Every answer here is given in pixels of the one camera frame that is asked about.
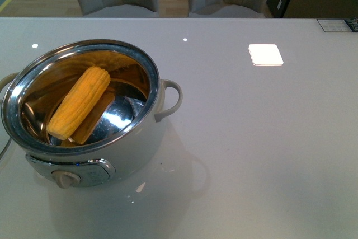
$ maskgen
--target cooking pot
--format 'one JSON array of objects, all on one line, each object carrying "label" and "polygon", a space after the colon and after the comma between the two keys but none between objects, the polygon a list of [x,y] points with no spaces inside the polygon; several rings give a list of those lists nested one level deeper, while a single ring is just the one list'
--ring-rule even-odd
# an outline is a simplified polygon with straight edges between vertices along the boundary
[{"label": "cooking pot", "polygon": [[[107,70],[111,77],[106,92],[115,99],[107,110],[114,106],[116,113],[102,111],[97,136],[90,136],[85,144],[71,140],[63,143],[48,134],[46,126],[77,79],[93,65]],[[4,128],[26,152],[30,165],[61,188],[122,180],[140,169],[159,147],[164,130],[161,120],[182,102],[180,86],[160,79],[148,54],[115,40],[61,46],[37,58],[16,76],[3,79],[1,87],[11,80],[2,102]],[[164,110],[167,87],[178,92],[178,101]],[[123,108],[116,107],[123,102],[131,111],[125,124],[120,117]]]}]

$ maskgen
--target white square tile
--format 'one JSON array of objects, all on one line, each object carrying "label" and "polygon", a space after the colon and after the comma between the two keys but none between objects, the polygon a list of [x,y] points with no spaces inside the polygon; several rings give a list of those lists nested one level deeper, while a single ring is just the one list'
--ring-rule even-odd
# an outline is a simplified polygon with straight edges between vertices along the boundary
[{"label": "white square tile", "polygon": [[253,65],[260,67],[280,67],[284,64],[275,44],[250,44],[248,46]]}]

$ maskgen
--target white table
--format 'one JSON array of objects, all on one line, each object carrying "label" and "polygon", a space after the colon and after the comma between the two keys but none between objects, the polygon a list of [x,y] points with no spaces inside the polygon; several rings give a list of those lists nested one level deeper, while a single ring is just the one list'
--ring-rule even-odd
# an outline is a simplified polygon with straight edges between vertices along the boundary
[{"label": "white table", "polygon": [[[157,154],[120,184],[60,189],[12,144],[0,238],[358,238],[358,34],[285,19],[0,18],[0,29],[0,77],[106,38],[146,51],[184,92]],[[282,67],[252,64],[249,44],[267,43]]]}]

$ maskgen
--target yellow corn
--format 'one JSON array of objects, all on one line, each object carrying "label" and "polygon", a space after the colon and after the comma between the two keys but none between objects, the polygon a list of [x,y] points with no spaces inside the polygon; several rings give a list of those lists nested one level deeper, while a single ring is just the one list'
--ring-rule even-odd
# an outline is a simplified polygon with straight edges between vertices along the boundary
[{"label": "yellow corn", "polygon": [[71,134],[72,140],[83,145],[93,133],[103,113],[113,103],[114,99],[115,96],[112,92],[105,92],[76,131]]},{"label": "yellow corn", "polygon": [[110,83],[108,72],[90,67],[68,92],[48,123],[49,134],[65,140],[79,127]]}]

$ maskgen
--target stainless steel pot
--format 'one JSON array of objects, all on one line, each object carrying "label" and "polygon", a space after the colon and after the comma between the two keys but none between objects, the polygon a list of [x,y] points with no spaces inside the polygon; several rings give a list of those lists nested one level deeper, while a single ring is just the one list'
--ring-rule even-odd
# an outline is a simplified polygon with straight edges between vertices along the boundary
[{"label": "stainless steel pot", "polygon": [[[46,132],[46,125],[76,80],[93,65],[111,76],[106,92],[137,100],[141,107],[132,106],[133,116],[121,128],[116,127],[117,119],[105,120],[103,114],[108,128],[100,138],[84,145],[63,144]],[[163,110],[167,87],[178,92],[178,101]],[[154,61],[139,48],[114,40],[86,40],[54,49],[21,71],[5,94],[1,114],[6,132],[26,152],[32,167],[67,188],[121,180],[145,165],[163,135],[159,122],[181,102],[180,86],[160,79]]]}]

